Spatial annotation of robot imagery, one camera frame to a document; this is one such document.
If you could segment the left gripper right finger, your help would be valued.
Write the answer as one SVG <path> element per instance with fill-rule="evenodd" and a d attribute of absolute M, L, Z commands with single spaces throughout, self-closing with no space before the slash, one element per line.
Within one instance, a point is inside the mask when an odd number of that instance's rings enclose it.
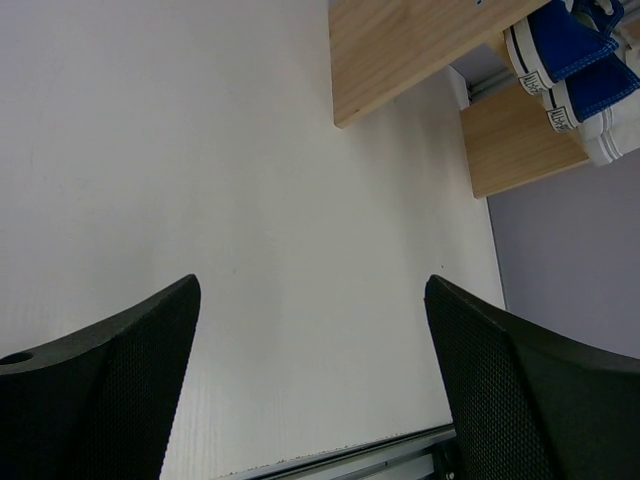
<path fill-rule="evenodd" d="M 637 359 L 543 328 L 438 275 L 424 302 L 461 478 L 638 478 Z"/>

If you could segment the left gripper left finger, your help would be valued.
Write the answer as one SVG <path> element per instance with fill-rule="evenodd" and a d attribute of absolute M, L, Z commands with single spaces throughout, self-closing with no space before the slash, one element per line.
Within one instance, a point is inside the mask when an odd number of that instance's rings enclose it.
<path fill-rule="evenodd" d="M 157 479 L 201 304 L 187 275 L 1 360 L 4 479 Z"/>

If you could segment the blue canvas sneaker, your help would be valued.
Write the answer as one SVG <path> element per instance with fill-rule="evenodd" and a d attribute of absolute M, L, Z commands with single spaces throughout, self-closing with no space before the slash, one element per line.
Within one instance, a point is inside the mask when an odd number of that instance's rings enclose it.
<path fill-rule="evenodd" d="M 577 129 L 585 139 L 639 118 L 639 60 L 610 55 L 542 94 L 547 119 L 558 133 Z"/>
<path fill-rule="evenodd" d="M 521 87 L 537 95 L 614 53 L 624 15 L 619 1 L 552 0 L 510 26 L 505 43 Z"/>

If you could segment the white low sneaker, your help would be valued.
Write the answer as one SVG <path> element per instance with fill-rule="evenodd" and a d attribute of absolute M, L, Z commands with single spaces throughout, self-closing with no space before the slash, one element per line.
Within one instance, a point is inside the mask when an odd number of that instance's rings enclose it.
<path fill-rule="evenodd" d="M 631 54 L 639 60 L 639 41 L 634 39 L 626 29 L 615 28 L 612 38 L 617 41 L 618 49 L 610 55 L 625 59 Z M 596 138 L 585 139 L 581 135 L 581 139 L 590 160 L 596 165 L 606 165 L 638 149 L 638 136 L 639 118 L 607 130 Z"/>

